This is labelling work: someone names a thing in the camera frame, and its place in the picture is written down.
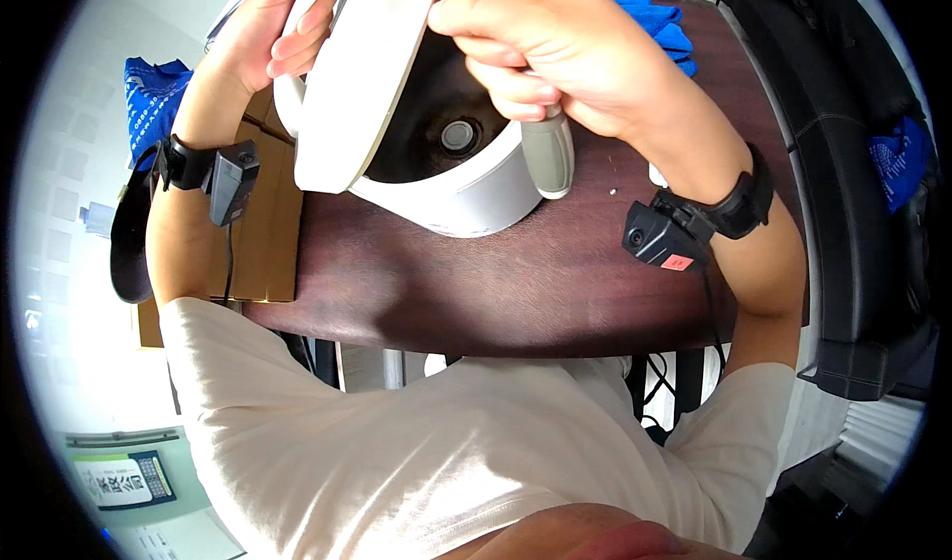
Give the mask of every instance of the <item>white appliance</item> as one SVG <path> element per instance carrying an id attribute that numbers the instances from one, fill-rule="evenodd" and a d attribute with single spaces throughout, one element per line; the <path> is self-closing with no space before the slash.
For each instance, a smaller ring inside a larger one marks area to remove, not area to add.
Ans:
<path id="1" fill-rule="evenodd" d="M 295 2 L 285 34 L 314 1 Z M 275 107 L 297 138 L 294 178 L 436 233 L 496 233 L 541 195 L 520 125 L 495 111 L 455 44 L 426 29 L 432 1 L 339 0 L 306 82 L 275 79 Z"/>

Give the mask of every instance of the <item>white plastic lid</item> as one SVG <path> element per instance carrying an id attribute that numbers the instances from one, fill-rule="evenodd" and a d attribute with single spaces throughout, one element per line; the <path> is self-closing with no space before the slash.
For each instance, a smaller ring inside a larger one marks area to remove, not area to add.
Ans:
<path id="1" fill-rule="evenodd" d="M 313 2 L 298 0 L 290 28 Z M 432 2 L 347 0 L 307 76 L 299 112 L 287 105 L 288 79 L 282 87 L 275 83 L 278 113 L 297 135 L 294 179 L 301 189 L 343 192 L 366 170 L 403 92 Z"/>

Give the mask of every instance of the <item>dark wooden table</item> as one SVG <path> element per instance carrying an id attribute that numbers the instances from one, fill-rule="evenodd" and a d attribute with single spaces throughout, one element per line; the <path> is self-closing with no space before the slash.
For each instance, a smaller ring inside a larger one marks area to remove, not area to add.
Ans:
<path id="1" fill-rule="evenodd" d="M 761 148 L 800 224 L 779 127 L 743 47 L 713 4 L 678 4 L 694 80 Z M 350 193 L 308 193 L 297 300 L 247 304 L 244 314 L 268 328 L 412 352 L 578 357 L 713 343 L 701 276 L 643 265 L 621 247 L 631 203 L 656 189 L 648 162 L 620 141 L 579 125 L 572 132 L 569 195 L 482 238 L 432 233 Z M 729 339 L 735 304 L 716 269 L 712 279 Z"/>

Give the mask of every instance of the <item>person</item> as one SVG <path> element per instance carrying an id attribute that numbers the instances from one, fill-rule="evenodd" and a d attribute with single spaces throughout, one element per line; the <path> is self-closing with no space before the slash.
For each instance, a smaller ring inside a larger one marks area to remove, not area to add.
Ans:
<path id="1" fill-rule="evenodd" d="M 256 91 L 310 69 L 334 0 L 278 38 L 292 3 L 248 0 L 229 20 L 175 118 L 185 145 L 230 145 Z M 703 203 L 752 170 L 718 107 L 612 0 L 436 0 L 428 24 L 508 118 L 559 101 Z M 464 358 L 401 390 L 328 387 L 277 336 L 206 301 L 211 237 L 201 190 L 155 194 L 149 277 L 185 431 L 208 498 L 252 555 L 713 559 L 750 541 L 803 309 L 803 244 L 776 194 L 768 224 L 711 239 L 737 299 L 732 347 L 664 447 L 633 417 L 617 358 Z"/>

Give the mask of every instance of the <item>white t-shirt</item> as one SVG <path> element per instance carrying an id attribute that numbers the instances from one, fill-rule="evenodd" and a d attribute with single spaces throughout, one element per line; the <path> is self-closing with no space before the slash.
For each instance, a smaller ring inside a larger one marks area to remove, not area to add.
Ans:
<path id="1" fill-rule="evenodd" d="M 161 324 L 199 479 L 261 557 L 431 558 L 575 502 L 739 553 L 794 379 L 780 364 L 732 373 L 658 447 L 617 358 L 465 358 L 400 390 L 346 394 L 221 306 L 181 298 Z"/>

